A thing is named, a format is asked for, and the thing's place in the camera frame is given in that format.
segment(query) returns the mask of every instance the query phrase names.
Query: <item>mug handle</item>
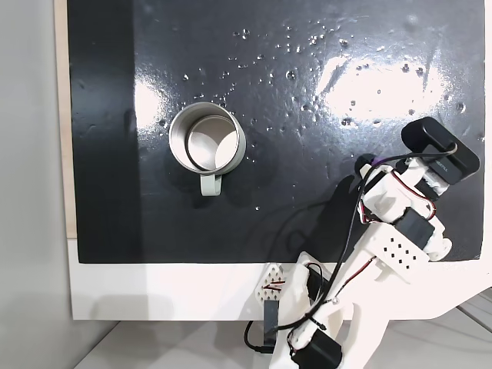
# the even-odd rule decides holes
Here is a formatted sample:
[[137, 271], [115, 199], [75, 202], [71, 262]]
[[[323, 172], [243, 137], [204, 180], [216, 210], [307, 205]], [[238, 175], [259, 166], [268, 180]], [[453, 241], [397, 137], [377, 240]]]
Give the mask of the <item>mug handle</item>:
[[202, 196], [219, 196], [221, 194], [221, 175], [200, 175]]

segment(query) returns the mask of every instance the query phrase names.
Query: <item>floor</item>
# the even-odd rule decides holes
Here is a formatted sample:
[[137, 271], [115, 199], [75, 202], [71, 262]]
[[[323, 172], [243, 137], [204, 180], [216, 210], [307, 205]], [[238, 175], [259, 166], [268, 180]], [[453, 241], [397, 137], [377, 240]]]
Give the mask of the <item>floor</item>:
[[[464, 307], [492, 323], [485, 294]], [[243, 343], [244, 322], [121, 322], [76, 369], [260, 369], [269, 356]], [[344, 325], [341, 334], [346, 332]], [[260, 343], [261, 327], [251, 329]], [[430, 321], [393, 321], [366, 369], [458, 369], [492, 363], [492, 334], [458, 309]]]

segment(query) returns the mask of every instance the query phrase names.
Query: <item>white wall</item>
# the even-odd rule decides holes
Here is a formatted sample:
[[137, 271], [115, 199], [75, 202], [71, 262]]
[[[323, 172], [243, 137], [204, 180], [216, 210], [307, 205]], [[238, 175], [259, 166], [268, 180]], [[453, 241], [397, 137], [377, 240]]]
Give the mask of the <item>white wall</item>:
[[2, 369], [73, 368], [114, 325], [71, 320], [52, 2], [0, 2]]

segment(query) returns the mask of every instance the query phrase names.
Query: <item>wooden edge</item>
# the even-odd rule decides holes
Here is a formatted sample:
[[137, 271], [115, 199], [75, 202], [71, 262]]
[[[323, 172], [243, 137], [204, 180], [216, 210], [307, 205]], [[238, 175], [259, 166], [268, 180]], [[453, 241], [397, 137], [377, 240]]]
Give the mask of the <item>wooden edge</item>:
[[71, 143], [70, 67], [68, 57], [67, 0], [55, 3], [55, 47], [58, 80], [58, 115], [60, 121], [61, 169], [65, 199], [65, 226], [68, 239], [77, 238], [75, 182]]

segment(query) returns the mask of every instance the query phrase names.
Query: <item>white mug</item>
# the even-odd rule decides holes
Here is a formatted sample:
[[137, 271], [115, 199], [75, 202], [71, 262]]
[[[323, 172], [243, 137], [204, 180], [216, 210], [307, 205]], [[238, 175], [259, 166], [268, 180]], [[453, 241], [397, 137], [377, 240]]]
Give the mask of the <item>white mug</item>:
[[201, 194], [218, 196], [222, 175], [236, 168], [244, 157], [246, 137], [227, 110], [197, 102], [173, 119], [169, 146], [179, 164], [200, 175]]

